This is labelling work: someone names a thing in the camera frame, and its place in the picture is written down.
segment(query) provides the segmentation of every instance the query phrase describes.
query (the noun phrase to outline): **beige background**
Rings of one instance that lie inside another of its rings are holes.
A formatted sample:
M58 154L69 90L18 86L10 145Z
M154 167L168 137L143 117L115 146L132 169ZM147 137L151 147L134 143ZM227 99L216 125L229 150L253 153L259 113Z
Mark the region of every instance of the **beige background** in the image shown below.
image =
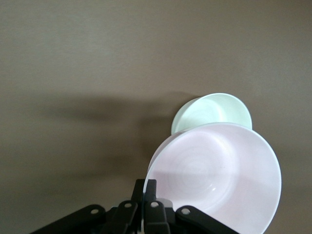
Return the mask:
M230 93L274 148L266 234L311 233L312 2L0 0L0 232L129 197L181 105Z

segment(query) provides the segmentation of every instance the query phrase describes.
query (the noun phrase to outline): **plastic bowl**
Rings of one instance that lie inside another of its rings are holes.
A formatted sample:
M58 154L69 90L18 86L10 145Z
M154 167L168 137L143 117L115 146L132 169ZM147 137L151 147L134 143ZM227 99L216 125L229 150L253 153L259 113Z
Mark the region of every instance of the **plastic bowl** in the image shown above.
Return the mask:
M252 128L246 105L237 97L216 93L193 99L184 104L174 117L171 134L215 122L230 122Z
M263 137L213 123L165 142L146 176L157 180L157 198L171 200L174 210L197 207L240 234L264 233L279 203L281 172Z

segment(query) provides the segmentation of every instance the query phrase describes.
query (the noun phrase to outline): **gray wall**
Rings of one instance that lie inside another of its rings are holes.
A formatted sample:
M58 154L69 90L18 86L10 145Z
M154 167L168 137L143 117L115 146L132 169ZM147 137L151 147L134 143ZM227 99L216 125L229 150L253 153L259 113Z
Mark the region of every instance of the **gray wall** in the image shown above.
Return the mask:
M118 204L179 107L224 92L246 103L280 162L266 234L310 233L311 10L309 0L0 0L0 232Z

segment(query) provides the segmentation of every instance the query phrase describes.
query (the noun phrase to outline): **bowl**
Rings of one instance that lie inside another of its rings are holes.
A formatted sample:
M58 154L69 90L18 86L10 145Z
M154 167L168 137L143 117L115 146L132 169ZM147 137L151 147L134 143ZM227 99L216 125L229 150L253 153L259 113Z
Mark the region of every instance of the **bowl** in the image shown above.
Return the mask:
M252 128L249 110L240 99L230 94L215 93L184 104L174 117L171 134L215 122L230 122Z
M240 234L262 234L276 212L281 171L268 142L234 123L211 123L170 136L147 176L157 198L201 211Z

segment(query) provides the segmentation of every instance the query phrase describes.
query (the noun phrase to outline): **metal screw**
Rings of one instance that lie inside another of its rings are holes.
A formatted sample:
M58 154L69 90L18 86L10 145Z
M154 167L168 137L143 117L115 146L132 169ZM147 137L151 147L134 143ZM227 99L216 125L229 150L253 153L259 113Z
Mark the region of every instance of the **metal screw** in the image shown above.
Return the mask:
M129 208L129 207L132 207L132 204L131 203L126 203L125 204L125 208Z
M159 206L159 204L158 204L157 202L153 201L153 202L151 203L151 207L152 207L152 208L155 208L155 207L157 207L157 206Z
M183 208L181 210L181 213L184 214L184 215L189 215L191 213L191 211L189 209L187 209L187 208Z
M91 210L91 212L90 212L90 213L91 213L92 215L95 215L95 214L97 214L98 212L99 212L99 210L98 210L98 209L93 209L93 210Z

